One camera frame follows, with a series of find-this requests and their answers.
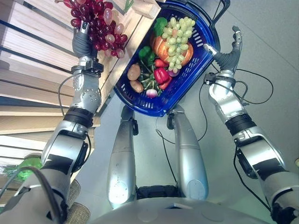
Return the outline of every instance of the wooden crate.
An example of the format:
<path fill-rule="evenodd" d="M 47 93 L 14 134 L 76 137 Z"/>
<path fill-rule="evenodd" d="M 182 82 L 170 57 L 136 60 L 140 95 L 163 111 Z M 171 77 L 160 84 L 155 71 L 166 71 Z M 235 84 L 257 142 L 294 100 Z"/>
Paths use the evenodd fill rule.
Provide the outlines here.
<path fill-rule="evenodd" d="M 128 41 L 122 59 L 98 53 L 104 65 L 99 79 L 101 107 L 160 11 L 154 0 L 134 0 L 126 13 L 125 0 L 111 2 L 114 20 L 124 24 Z M 0 0 L 0 101 L 6 97 L 43 105 L 0 106 L 0 165 L 17 165 L 28 154 L 41 152 L 62 119 L 58 87 L 78 64 L 71 46 L 70 11 L 54 0 Z M 65 108 L 73 94 L 70 79 L 61 89 Z M 99 125 L 100 118 L 95 118 L 89 131 L 93 149 L 93 131 Z"/>

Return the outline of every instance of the orange pumpkin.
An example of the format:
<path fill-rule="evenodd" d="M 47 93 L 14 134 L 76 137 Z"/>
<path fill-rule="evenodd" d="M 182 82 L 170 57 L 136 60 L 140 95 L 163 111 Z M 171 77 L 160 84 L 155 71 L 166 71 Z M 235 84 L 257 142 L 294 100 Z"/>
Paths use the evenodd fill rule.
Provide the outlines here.
<path fill-rule="evenodd" d="M 163 60 L 165 63 L 169 64 L 167 61 L 168 59 L 168 47 L 166 47 L 166 40 L 164 40 L 161 36 L 155 37 L 152 35 L 150 37 L 150 46 L 153 49 L 154 53 L 158 55 L 158 57 Z M 193 47 L 192 45 L 188 42 L 189 48 L 187 51 L 183 53 L 183 56 L 185 59 L 182 61 L 182 66 L 185 66 L 192 58 L 193 56 Z"/>

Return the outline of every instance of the green bell pepper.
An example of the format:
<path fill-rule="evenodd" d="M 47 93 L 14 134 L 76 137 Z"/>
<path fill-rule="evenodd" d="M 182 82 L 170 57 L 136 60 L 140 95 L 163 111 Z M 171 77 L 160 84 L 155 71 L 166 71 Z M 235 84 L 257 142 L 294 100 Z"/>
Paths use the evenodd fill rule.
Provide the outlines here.
<path fill-rule="evenodd" d="M 155 60 L 155 54 L 150 46 L 144 46 L 138 53 L 139 59 L 146 65 L 152 65 Z"/>

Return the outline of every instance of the grape bunch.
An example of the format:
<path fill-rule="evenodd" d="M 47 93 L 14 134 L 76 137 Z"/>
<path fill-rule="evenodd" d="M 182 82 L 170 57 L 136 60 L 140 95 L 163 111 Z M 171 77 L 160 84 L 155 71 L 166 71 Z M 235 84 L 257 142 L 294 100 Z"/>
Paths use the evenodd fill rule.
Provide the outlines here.
<path fill-rule="evenodd" d="M 167 61 L 169 62 L 168 70 L 177 73 L 182 68 L 183 55 L 189 48 L 188 38 L 192 36 L 195 21 L 185 17 L 176 20 L 172 17 L 167 26 L 163 29 L 162 38 L 166 39 L 166 47 L 168 47 Z"/>
<path fill-rule="evenodd" d="M 56 0 L 71 8 L 71 20 L 74 28 L 80 29 L 81 21 L 88 22 L 89 40 L 94 48 L 103 50 L 106 56 L 123 58 L 125 55 L 124 43 L 128 36 L 122 34 L 124 25 L 116 24 L 113 20 L 111 2 L 103 0 Z"/>

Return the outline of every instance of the red bell pepper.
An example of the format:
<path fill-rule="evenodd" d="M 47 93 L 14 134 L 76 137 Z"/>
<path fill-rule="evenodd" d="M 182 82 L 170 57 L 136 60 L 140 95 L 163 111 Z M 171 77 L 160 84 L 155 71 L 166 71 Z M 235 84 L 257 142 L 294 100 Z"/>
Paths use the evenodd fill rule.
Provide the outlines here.
<path fill-rule="evenodd" d="M 169 85 L 169 83 L 171 82 L 171 80 L 172 80 L 172 77 L 169 76 L 168 81 L 167 81 L 166 83 L 163 83 L 163 84 L 159 85 L 159 88 L 160 88 L 161 90 L 165 90 L 165 89 L 168 87 L 168 85 Z"/>
<path fill-rule="evenodd" d="M 170 76 L 164 68 L 158 68 L 154 70 L 154 77 L 158 84 L 166 83 Z"/>
<path fill-rule="evenodd" d="M 157 68 L 164 68 L 164 67 L 168 67 L 169 65 L 166 64 L 164 61 L 162 61 L 161 59 L 158 58 L 158 59 L 155 60 L 155 66 Z"/>

